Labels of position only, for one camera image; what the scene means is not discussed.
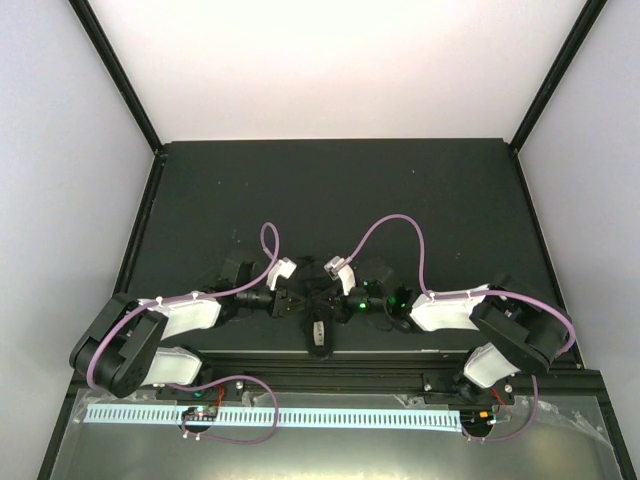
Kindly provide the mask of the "black shoelace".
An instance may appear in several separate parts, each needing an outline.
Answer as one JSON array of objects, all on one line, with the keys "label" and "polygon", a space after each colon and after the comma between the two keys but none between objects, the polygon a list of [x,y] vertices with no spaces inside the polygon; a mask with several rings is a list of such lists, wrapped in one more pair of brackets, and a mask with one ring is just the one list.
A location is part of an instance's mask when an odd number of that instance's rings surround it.
[{"label": "black shoelace", "polygon": [[331,306],[332,298],[335,296],[335,289],[329,287],[326,289],[308,290],[298,294],[295,301],[295,308],[299,310],[314,309],[317,306]]}]

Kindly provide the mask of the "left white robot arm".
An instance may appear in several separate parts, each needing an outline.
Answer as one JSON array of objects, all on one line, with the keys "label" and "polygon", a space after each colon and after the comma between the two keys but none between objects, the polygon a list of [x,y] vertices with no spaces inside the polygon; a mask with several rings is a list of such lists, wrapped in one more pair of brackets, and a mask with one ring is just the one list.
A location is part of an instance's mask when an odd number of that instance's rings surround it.
[{"label": "left white robot arm", "polygon": [[215,376],[203,367],[200,355],[161,343],[187,332],[222,326],[244,309],[274,316],[284,282],[296,268],[294,261],[279,259],[264,275],[264,285],[253,282],[244,289],[224,279],[218,286],[230,286],[234,293],[220,297],[202,291],[156,300],[116,294],[71,350],[69,365],[90,387],[117,398],[142,386],[165,384],[179,385],[193,399],[205,398],[213,391]]}]

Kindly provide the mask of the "black sneaker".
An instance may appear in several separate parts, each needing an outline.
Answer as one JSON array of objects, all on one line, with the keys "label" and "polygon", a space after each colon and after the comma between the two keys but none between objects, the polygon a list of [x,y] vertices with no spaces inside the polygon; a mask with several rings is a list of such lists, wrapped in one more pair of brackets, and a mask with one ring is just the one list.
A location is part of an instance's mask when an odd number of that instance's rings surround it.
[{"label": "black sneaker", "polygon": [[[311,256],[300,257],[299,260],[301,264],[295,272],[299,294],[329,287],[337,291],[337,281],[330,278],[320,260]],[[301,327],[307,352],[319,360],[329,358],[335,347],[335,320],[331,318],[329,308],[330,306],[317,306],[302,310]]]}]

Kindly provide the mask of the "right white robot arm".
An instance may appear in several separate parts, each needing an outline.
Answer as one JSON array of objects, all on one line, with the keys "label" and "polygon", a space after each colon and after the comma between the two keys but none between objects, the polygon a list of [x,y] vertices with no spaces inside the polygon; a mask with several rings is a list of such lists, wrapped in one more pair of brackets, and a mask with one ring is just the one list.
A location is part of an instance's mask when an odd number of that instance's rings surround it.
[{"label": "right white robot arm", "polygon": [[403,333],[481,334],[486,343],[471,351],[454,379],[457,396],[467,403],[479,402],[507,377],[548,372],[576,341],[566,311],[525,294],[525,285],[509,275],[472,289],[420,294],[397,282],[387,287],[369,281],[358,288],[352,273],[334,268],[328,275],[337,283],[340,320],[356,312],[380,312],[391,328]]}]

